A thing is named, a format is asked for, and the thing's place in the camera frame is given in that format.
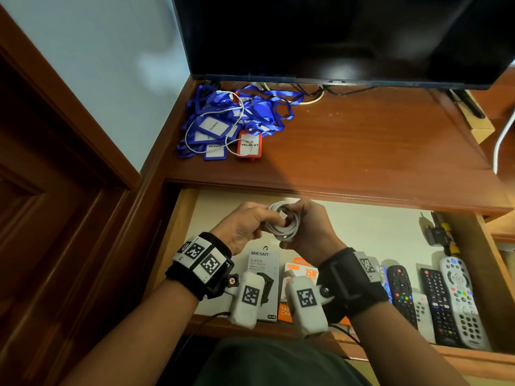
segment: tv screen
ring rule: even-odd
[[[196,79],[487,89],[515,0],[174,0]]]

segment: onesam charger box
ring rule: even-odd
[[[284,265],[284,272],[292,270],[293,274],[295,276],[307,276],[310,278],[313,282],[313,285],[316,285],[317,279],[318,279],[318,268],[315,268],[314,266],[311,266],[306,260],[304,260],[301,257],[297,257],[294,259],[293,263],[286,263]],[[286,298],[286,284],[290,278],[288,276],[285,276],[283,278],[283,286],[281,290],[281,299],[279,303],[279,312],[278,312],[278,319],[280,321],[286,321],[286,322],[293,322],[292,316],[289,311],[288,307],[288,300]],[[349,322],[349,319],[345,317],[343,320],[340,321],[341,325],[351,326],[351,323]]]
[[[258,321],[277,321],[277,297],[279,295],[279,252],[268,249],[250,249],[247,271],[265,279],[264,299],[257,311]]]

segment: black remote control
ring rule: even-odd
[[[403,266],[389,266],[386,273],[393,305],[418,330],[408,272]]]
[[[461,347],[461,340],[450,306],[451,299],[443,282],[442,273],[421,268],[420,277],[425,295],[428,297],[436,343],[449,347]]]

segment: left hand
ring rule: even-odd
[[[264,204],[244,202],[222,219],[211,233],[222,240],[234,256],[241,253],[247,242],[261,238],[263,222],[281,227],[286,225],[277,211],[270,211]]]

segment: hand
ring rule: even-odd
[[[279,213],[268,210],[264,204],[244,202],[222,219],[211,233],[222,240],[234,256],[241,253],[247,242],[261,238],[263,222],[281,227],[286,224]]]
[[[318,267],[347,247],[334,233],[324,206],[301,199],[289,205],[289,208],[301,214],[301,221],[293,241],[280,243],[282,249],[293,249],[308,263]]]

